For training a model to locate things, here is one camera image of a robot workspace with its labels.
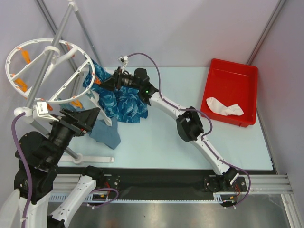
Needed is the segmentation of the teal clothes peg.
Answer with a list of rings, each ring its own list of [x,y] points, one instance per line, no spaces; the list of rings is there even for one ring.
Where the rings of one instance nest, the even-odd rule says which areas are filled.
[[[89,98],[94,97],[94,95],[93,95],[92,92],[90,92],[90,91],[88,91],[88,92],[86,93],[86,95],[87,95]]]

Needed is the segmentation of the white round clip hanger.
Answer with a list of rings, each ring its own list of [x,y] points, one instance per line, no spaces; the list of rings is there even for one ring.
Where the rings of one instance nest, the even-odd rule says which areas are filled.
[[[52,60],[51,63],[47,66],[47,71],[43,76],[42,79],[42,83],[44,83],[46,81],[46,79],[53,73],[53,71],[56,69],[56,67],[58,67],[60,64],[68,61],[69,59],[72,58],[72,56],[74,56],[77,53],[80,53],[83,55],[83,57],[85,58],[84,62],[77,68],[77,70],[74,71],[74,73],[70,76],[70,78],[64,82],[64,84],[46,101],[49,104],[63,104],[63,103],[69,103],[71,101],[73,101],[74,99],[79,99],[80,97],[86,95],[86,93],[91,90],[92,85],[94,84],[94,74],[95,74],[95,66],[93,64],[92,59],[88,56],[88,54],[81,49],[79,46],[65,41],[65,40],[60,40],[59,43],[65,45],[66,47],[70,47],[70,50],[62,55],[60,50],[57,47],[48,45],[44,48],[44,50],[37,55],[34,59],[31,60],[31,63],[26,64],[20,71],[16,72],[16,73],[12,73],[10,72],[10,65],[12,64],[12,59],[15,56],[15,54],[20,53],[20,51],[18,50],[18,48],[22,48],[24,49],[26,46],[28,45],[32,45],[32,44],[38,44],[38,43],[51,43],[53,41],[53,39],[51,38],[38,38],[38,39],[33,39],[33,40],[29,40],[26,41],[20,45],[18,45],[17,47],[15,47],[8,55],[7,59],[6,59],[6,63],[5,63],[5,73],[7,76],[8,81],[10,82],[10,84],[12,85],[12,87],[24,98],[28,98],[32,88],[28,87],[28,90],[24,93],[22,91],[20,91],[19,89],[17,89],[10,78],[11,74],[16,74],[16,75],[20,75],[20,78],[22,79],[22,77],[34,66],[38,63],[38,61],[40,61],[43,57],[47,56],[47,52],[48,51],[54,51],[54,54],[52,56]],[[81,73],[84,72],[85,69],[91,70],[91,79],[89,81],[89,84],[85,86],[85,88],[82,91],[77,91],[77,94],[75,95],[76,97],[73,99],[72,96],[68,99],[64,99],[64,100],[59,100],[59,96],[61,95],[61,93],[66,90],[68,88],[68,86],[77,78],[80,76]]]

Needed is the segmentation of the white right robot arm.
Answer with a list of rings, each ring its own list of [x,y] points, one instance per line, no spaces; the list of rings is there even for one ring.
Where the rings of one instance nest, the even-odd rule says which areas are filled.
[[[231,190],[236,185],[239,173],[235,167],[226,162],[214,146],[209,142],[203,130],[203,124],[194,107],[185,108],[160,94],[159,89],[150,83],[146,69],[137,68],[133,75],[117,68],[106,80],[102,80],[99,87],[115,91],[121,87],[138,90],[139,98],[146,104],[156,107],[176,120],[179,137],[193,144],[211,164],[217,175],[219,185],[223,190]]]

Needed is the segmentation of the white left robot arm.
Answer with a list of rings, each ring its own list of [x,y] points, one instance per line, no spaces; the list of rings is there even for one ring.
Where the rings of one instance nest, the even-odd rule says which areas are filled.
[[[100,110],[63,109],[61,115],[50,116],[52,129],[48,136],[32,131],[20,139],[14,138],[17,147],[15,156],[19,159],[14,188],[20,193],[21,227],[67,228],[88,194],[104,186],[103,170],[87,166],[70,195],[54,212],[47,213],[61,157],[74,137],[92,131]]]

